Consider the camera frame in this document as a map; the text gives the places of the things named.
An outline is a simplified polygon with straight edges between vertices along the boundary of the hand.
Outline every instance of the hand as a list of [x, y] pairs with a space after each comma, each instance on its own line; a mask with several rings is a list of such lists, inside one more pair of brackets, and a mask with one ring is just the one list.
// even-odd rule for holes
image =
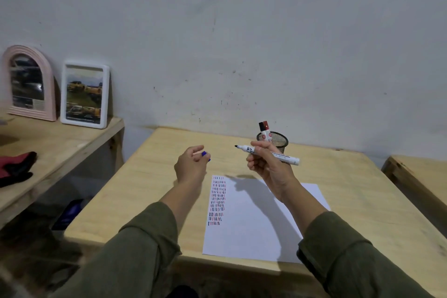
[[269, 187], [270, 191], [279, 200], [283, 201], [283, 196], [288, 187], [298, 183], [292, 168], [289, 164], [282, 163], [276, 159], [271, 152], [281, 152], [271, 142], [254, 141], [251, 142], [258, 155], [249, 154], [247, 157], [248, 168], [257, 172]]
[[174, 170], [179, 184], [197, 187], [202, 185], [211, 155], [209, 153], [204, 156], [200, 153], [195, 154], [201, 150], [203, 150], [203, 145], [188, 147], [184, 154], [178, 157]]

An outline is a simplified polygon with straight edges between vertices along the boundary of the blue marker cap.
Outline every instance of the blue marker cap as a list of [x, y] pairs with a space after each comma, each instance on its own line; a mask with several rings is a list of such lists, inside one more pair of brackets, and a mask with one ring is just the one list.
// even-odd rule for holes
[[202, 157], [203, 157], [206, 153], [207, 153], [206, 151], [202, 152]]

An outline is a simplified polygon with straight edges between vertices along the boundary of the person's left hand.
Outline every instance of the person's left hand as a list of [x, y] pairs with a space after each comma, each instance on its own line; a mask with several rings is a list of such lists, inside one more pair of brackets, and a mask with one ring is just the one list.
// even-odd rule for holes
[[204, 156], [200, 153], [194, 154], [201, 150], [203, 150], [203, 145], [188, 147], [184, 154], [178, 157], [174, 170], [179, 184], [202, 185], [211, 155], [209, 153]]

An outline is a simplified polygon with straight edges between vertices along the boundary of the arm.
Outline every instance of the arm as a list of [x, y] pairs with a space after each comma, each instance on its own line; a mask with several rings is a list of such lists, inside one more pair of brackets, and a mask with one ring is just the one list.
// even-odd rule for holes
[[150, 297], [152, 286], [180, 253], [178, 232], [195, 203], [210, 155], [186, 150], [175, 170], [178, 185], [124, 225], [53, 298]]
[[291, 212], [304, 239], [298, 258], [332, 297], [431, 297], [334, 212], [328, 212], [271, 152], [269, 142], [252, 142], [247, 157], [276, 198]]

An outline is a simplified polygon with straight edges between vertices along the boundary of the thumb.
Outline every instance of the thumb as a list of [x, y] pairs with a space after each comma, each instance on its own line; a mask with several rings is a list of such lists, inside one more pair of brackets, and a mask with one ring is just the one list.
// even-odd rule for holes
[[280, 161], [276, 159], [275, 156], [268, 149], [263, 149], [262, 147], [256, 146], [254, 150], [258, 155], [264, 158], [264, 160], [270, 167], [277, 165], [277, 163], [280, 163]]
[[211, 154], [207, 153], [204, 156], [202, 156], [198, 162], [201, 163], [201, 164], [206, 165], [206, 164], [208, 164], [208, 162], [210, 160], [211, 160]]

